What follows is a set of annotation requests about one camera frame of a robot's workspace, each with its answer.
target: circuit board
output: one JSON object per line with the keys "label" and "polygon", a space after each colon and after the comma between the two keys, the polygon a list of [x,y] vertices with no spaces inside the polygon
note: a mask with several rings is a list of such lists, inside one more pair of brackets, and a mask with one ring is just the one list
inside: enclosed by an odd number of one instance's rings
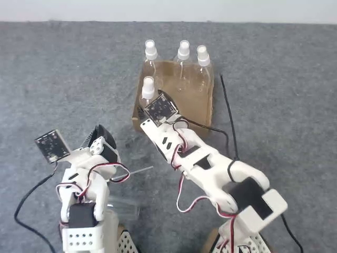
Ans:
{"label": "circuit board", "polygon": [[34,140],[48,163],[56,162],[68,155],[70,150],[58,130],[52,130]]}
{"label": "circuit board", "polygon": [[178,112],[173,103],[165,96],[164,93],[145,107],[144,111],[157,127]]}

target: wire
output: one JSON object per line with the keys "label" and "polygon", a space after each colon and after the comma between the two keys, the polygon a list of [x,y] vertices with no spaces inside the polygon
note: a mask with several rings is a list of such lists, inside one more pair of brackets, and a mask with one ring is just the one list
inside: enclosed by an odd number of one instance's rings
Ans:
{"label": "wire", "polygon": [[281,214],[281,218],[282,218],[282,221],[284,223],[284,226],[287,230],[287,232],[289,233],[289,235],[291,236],[291,238],[294,240],[294,242],[296,242],[296,244],[298,245],[298,247],[300,248],[300,252],[301,253],[304,253],[304,250],[303,250],[303,246],[301,245],[301,243],[297,240],[297,238],[295,237],[295,235],[293,234],[293,232],[290,230],[289,226],[288,226],[288,223],[285,219],[285,216],[284,214]]}
{"label": "wire", "polygon": [[85,196],[86,192],[88,191],[89,189],[89,186],[90,186],[90,175],[91,173],[98,167],[105,167],[105,166],[120,166],[122,167],[125,171],[126,171],[126,175],[124,177],[122,177],[121,179],[118,179],[118,180],[114,180],[112,178],[109,179],[109,182],[113,182],[113,183],[122,183],[124,181],[126,181],[129,177],[130,177],[130,171],[128,170],[128,168],[120,163],[120,162],[106,162],[106,163],[99,163],[95,166],[93,166],[89,172],[88,172],[88,176],[87,176],[87,182],[86,182],[86,187],[84,188],[84,190],[81,192],[80,195],[78,195],[78,197],[83,197]]}
{"label": "wire", "polygon": [[175,121],[175,122],[173,123],[173,125],[172,125],[173,130],[174,130],[175,132],[177,132],[178,135],[179,135],[179,137],[183,140],[183,144],[184,144],[184,146],[183,146],[183,152],[185,152],[185,151],[187,150],[187,141],[186,141],[185,137],[183,137],[183,136],[178,132],[178,130],[174,127],[174,125],[177,124],[178,122],[186,122],[186,123],[187,123],[187,127],[189,127],[189,122],[186,121],[186,120],[178,120],[178,121]]}
{"label": "wire", "polygon": [[221,129],[218,129],[218,128],[213,128],[211,126],[207,126],[207,125],[197,123],[197,122],[195,122],[193,120],[190,120],[190,119],[188,119],[184,116],[180,116],[177,120],[180,120],[180,119],[184,119],[184,120],[186,120],[187,122],[189,122],[193,125],[197,125],[198,127],[209,129],[211,131],[219,132],[219,133],[224,134],[226,136],[226,144],[225,144],[226,154],[229,155],[229,137],[228,137],[228,134],[224,130],[221,130]]}
{"label": "wire", "polygon": [[222,74],[220,74],[220,79],[221,79],[221,85],[222,85],[223,94],[224,94],[226,105],[227,105],[228,115],[229,115],[230,121],[231,121],[231,127],[232,127],[232,133],[233,133],[234,151],[235,151],[235,157],[234,158],[237,158],[239,160],[239,153],[237,151],[237,142],[236,142],[234,122],[233,122],[231,107],[230,107],[230,103],[229,103],[228,98],[227,98],[226,87],[225,87],[225,83],[223,81]]}
{"label": "wire", "polygon": [[178,150],[179,150],[179,148],[183,148],[180,144],[178,144],[176,147],[175,147],[175,149],[174,149],[174,151],[173,151],[173,155],[172,155],[172,159],[171,159],[171,166],[172,166],[172,168],[174,169],[174,170],[177,170],[177,169],[179,169],[180,167],[181,167],[181,165],[173,165],[173,162],[174,162],[174,159],[175,159],[175,156],[176,156],[176,154],[178,153]]}
{"label": "wire", "polygon": [[228,242],[229,242],[229,240],[226,240],[226,241],[224,241],[224,242],[221,244],[221,246],[220,246],[220,248],[219,248],[219,252],[220,252],[220,253],[221,253],[222,250],[226,247],[226,245],[228,244]]}
{"label": "wire", "polygon": [[[235,157],[234,157],[233,161],[229,164],[227,171],[228,171],[228,174],[229,174],[231,180],[233,182],[235,182],[233,180],[233,177],[232,177],[232,174],[231,174],[231,166],[234,164],[235,161],[239,161],[240,159],[239,159],[239,153],[237,151],[237,142],[236,142],[236,135],[235,135],[235,128],[234,128],[234,123],[233,123],[232,112],[231,112],[230,104],[229,104],[229,101],[228,101],[227,91],[226,91],[225,83],[223,81],[222,74],[220,74],[220,79],[221,79],[221,85],[222,85],[222,89],[223,89],[223,94],[224,94],[226,105],[227,105],[227,109],[228,109],[228,114],[229,114],[230,121],[231,121],[231,127],[232,127],[232,133],[233,133],[234,151],[235,151]],[[282,218],[282,221],[284,223],[284,226],[285,226],[287,232],[289,233],[289,235],[291,236],[291,238],[295,241],[295,243],[300,248],[300,252],[304,253],[302,245],[300,244],[300,242],[296,239],[295,235],[290,230],[290,228],[288,226],[288,223],[287,223],[287,221],[285,219],[284,214],[281,214],[281,218]],[[231,252],[234,252],[234,220],[235,220],[235,217],[233,217],[232,220],[231,220]]]}
{"label": "wire", "polygon": [[[179,180],[179,189],[178,189],[178,196],[177,196],[177,201],[176,201],[176,206],[177,206],[177,209],[179,212],[182,212],[182,213],[187,213],[189,211],[191,211],[194,206],[200,201],[200,200],[203,200],[203,199],[208,199],[210,202],[214,202],[209,196],[199,196],[197,197],[196,199],[194,199],[192,201],[192,203],[190,204],[190,206],[184,210],[182,210],[180,207],[179,207],[179,199],[180,199],[180,195],[181,195],[181,192],[182,192],[182,186],[183,186],[183,182],[184,182],[184,173],[182,172],[181,173],[181,176],[180,176],[180,180]],[[218,203],[215,203],[216,204],[216,212],[217,214],[222,217],[222,218],[234,218],[236,216],[235,213],[225,213],[225,212],[222,212],[221,209],[220,209],[220,206]]]}
{"label": "wire", "polygon": [[75,187],[75,191],[74,193],[77,193],[77,199],[79,202],[82,202],[82,199],[81,197],[83,197],[83,201],[85,201],[85,195],[81,196],[82,192],[83,192],[83,189],[75,182],[63,182],[63,183],[59,183],[56,187],[55,187],[55,190],[56,190],[56,194],[57,194],[57,197],[58,199],[62,202],[62,199],[61,199],[61,196],[60,196],[60,187],[70,187],[70,188],[73,188]]}
{"label": "wire", "polygon": [[18,215],[19,215],[19,212],[20,212],[20,210],[21,210],[21,207],[22,207],[22,205],[24,204],[24,202],[27,200],[27,198],[39,187],[39,186],[41,186],[41,185],[43,185],[46,181],[48,181],[48,179],[49,178],[51,178],[54,174],[55,174],[55,172],[56,172],[56,170],[57,170],[57,166],[58,166],[58,164],[57,164],[57,162],[55,162],[55,168],[54,168],[54,171],[53,171],[53,173],[51,173],[49,176],[47,176],[47,177],[45,177],[44,179],[42,179],[39,183],[37,183],[22,199],[21,199],[21,201],[20,201],[20,203],[19,203],[19,205],[17,206],[17,208],[16,208],[16,210],[15,210],[15,213],[14,213],[14,220],[15,220],[15,222],[16,223],[18,223],[20,226],[22,226],[22,227],[24,227],[24,228],[26,228],[26,229],[28,229],[30,232],[33,232],[34,234],[36,234],[37,236],[39,236],[42,240],[44,240],[45,241],[45,243],[47,243],[48,244],[48,246],[49,246],[49,248],[50,248],[50,250],[51,250],[51,252],[52,253],[56,253],[56,251],[55,251],[55,249],[54,249],[54,247],[53,247],[53,245],[51,244],[51,242],[43,235],[43,234],[41,234],[39,231],[37,231],[36,229],[34,229],[34,228],[32,228],[32,227],[30,227],[30,226],[28,226],[27,224],[25,224],[25,223],[23,223],[22,221],[20,221],[19,219],[18,219]]}
{"label": "wire", "polygon": [[234,222],[235,222],[235,217],[231,219],[231,253],[234,253]]}

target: gray carpet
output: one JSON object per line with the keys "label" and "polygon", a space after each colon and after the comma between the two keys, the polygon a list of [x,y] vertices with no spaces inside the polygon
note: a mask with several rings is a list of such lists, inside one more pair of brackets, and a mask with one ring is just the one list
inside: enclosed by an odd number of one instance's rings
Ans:
{"label": "gray carpet", "polygon": [[[0,252],[48,252],[42,240],[15,224],[13,213],[26,191],[52,170],[33,140],[55,128],[75,149],[101,123],[131,170],[155,167],[111,186],[111,194],[141,202],[139,220],[126,225],[143,253],[198,252],[211,229],[222,224],[207,201],[188,214],[177,211],[180,174],[132,128],[147,38],[156,40],[166,59],[184,38],[193,54],[197,45],[208,46],[226,80],[241,159],[262,170],[287,200],[286,217],[305,252],[333,252],[337,26],[97,22],[0,23]],[[219,80],[213,125],[231,133]],[[217,133],[206,142],[224,150]],[[59,252],[61,204],[54,187],[64,168],[21,213]],[[182,205],[199,194],[187,182]],[[299,252],[280,218],[262,232],[277,252]]]}

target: black cable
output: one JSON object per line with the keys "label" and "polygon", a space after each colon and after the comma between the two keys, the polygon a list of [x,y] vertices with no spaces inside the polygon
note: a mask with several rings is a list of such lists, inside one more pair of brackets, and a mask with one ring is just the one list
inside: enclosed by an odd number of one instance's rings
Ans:
{"label": "black cable", "polygon": [[190,120],[184,116],[180,116],[178,119],[176,119],[176,121],[179,121],[180,119],[184,119],[186,120],[187,122],[193,124],[193,125],[197,125],[198,127],[201,127],[201,128],[205,128],[205,129],[209,129],[211,131],[215,131],[215,132],[219,132],[219,133],[223,133],[225,136],[226,136],[226,144],[225,144],[225,148],[226,148],[226,154],[229,155],[229,137],[228,137],[228,134],[221,130],[221,129],[218,129],[218,128],[213,128],[211,126],[207,126],[207,125],[203,125],[203,124],[200,124],[200,123],[197,123],[193,120]]}
{"label": "black cable", "polygon": [[[220,74],[220,79],[221,79],[221,85],[222,85],[222,89],[223,89],[223,94],[225,96],[225,101],[226,101],[226,105],[227,105],[227,109],[228,109],[228,114],[230,116],[230,121],[231,121],[231,127],[232,127],[232,133],[233,133],[233,142],[234,142],[234,150],[235,150],[235,157],[233,159],[233,161],[230,163],[230,165],[228,166],[228,174],[231,178],[231,180],[233,182],[235,182],[233,180],[233,177],[232,177],[232,174],[231,174],[231,166],[233,165],[233,163],[235,163],[236,161],[239,161],[239,154],[238,154],[238,151],[237,151],[237,143],[236,143],[236,135],[235,135],[235,128],[234,128],[234,123],[233,123],[233,117],[232,117],[232,112],[231,112],[231,108],[230,108],[230,104],[228,102],[228,98],[227,98],[227,92],[226,92],[226,87],[225,87],[225,83],[223,81],[223,77],[222,77],[222,74]],[[300,242],[296,239],[296,237],[294,236],[294,234],[292,233],[292,231],[290,230],[287,222],[286,222],[286,219],[285,219],[285,216],[284,214],[281,214],[281,218],[282,218],[282,221],[284,223],[284,226],[287,230],[287,232],[289,233],[289,235],[291,236],[291,238],[296,242],[296,244],[298,245],[298,247],[300,248],[300,251],[301,253],[304,253],[304,250],[303,250],[303,247],[302,245],[300,244]]]}
{"label": "black cable", "polygon": [[290,230],[290,228],[289,228],[289,226],[288,226],[288,223],[287,223],[287,221],[285,220],[284,214],[281,214],[281,218],[282,218],[283,224],[284,224],[284,226],[285,226],[287,232],[289,233],[289,235],[291,236],[291,238],[294,240],[294,242],[296,242],[296,244],[297,244],[298,247],[300,248],[301,253],[304,253],[304,250],[303,250],[302,245],[301,245],[300,242],[296,239],[296,237],[295,237],[295,235],[293,234],[293,232]]}
{"label": "black cable", "polygon": [[43,234],[41,234],[40,232],[38,232],[36,229],[34,229],[34,228],[28,226],[27,224],[24,224],[22,221],[20,221],[20,220],[18,219],[17,216],[18,216],[18,214],[19,214],[19,212],[20,212],[20,210],[21,210],[22,205],[23,205],[24,202],[27,200],[27,198],[29,197],[29,195],[31,195],[31,194],[33,193],[33,191],[35,191],[39,186],[43,185],[49,178],[51,178],[51,177],[55,174],[56,169],[57,169],[57,162],[55,163],[55,169],[54,169],[53,173],[50,174],[49,176],[47,176],[46,178],[42,179],[39,183],[37,183],[37,185],[35,185],[35,186],[34,186],[34,187],[33,187],[33,188],[32,188],[32,189],[31,189],[31,190],[30,190],[30,191],[29,191],[29,192],[28,192],[22,199],[21,199],[21,201],[20,201],[19,205],[17,206],[17,208],[16,208],[16,210],[15,210],[15,213],[14,213],[14,220],[16,221],[16,223],[18,223],[20,226],[22,226],[22,227],[28,229],[29,231],[33,232],[34,234],[38,235],[42,240],[44,240],[44,241],[48,244],[48,246],[49,246],[49,248],[50,248],[50,250],[51,250],[52,253],[56,253],[56,251],[55,251],[53,245],[51,244],[51,242],[50,242],[50,241],[49,241]]}
{"label": "black cable", "polygon": [[231,121],[231,127],[232,127],[232,133],[233,133],[234,151],[235,151],[234,160],[239,161],[239,153],[237,151],[236,135],[235,135],[235,128],[234,128],[234,123],[233,123],[233,117],[232,117],[232,112],[231,112],[230,104],[228,102],[226,87],[225,87],[225,83],[224,83],[223,78],[222,78],[222,74],[220,74],[220,79],[221,79],[222,90],[223,90],[223,94],[225,96],[225,101],[226,101],[226,105],[227,105],[227,109],[228,109],[228,115],[229,115],[230,121]]}

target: white perforated base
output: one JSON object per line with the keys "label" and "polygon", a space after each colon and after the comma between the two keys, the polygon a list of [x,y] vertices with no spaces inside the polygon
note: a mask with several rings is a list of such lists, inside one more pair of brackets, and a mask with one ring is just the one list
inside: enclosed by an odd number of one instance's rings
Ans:
{"label": "white perforated base", "polygon": [[[242,243],[242,246],[240,246],[240,249],[243,253],[271,253],[260,234],[247,238],[244,243]],[[212,253],[220,253],[220,251],[214,248]],[[231,253],[231,246],[227,245],[221,253]],[[234,248],[234,253],[239,253],[239,247]]]}
{"label": "white perforated base", "polygon": [[138,253],[130,233],[124,230],[118,240],[117,253]]}
{"label": "white perforated base", "polygon": [[65,228],[62,230],[63,250],[99,250],[103,248],[103,225],[93,228]]}

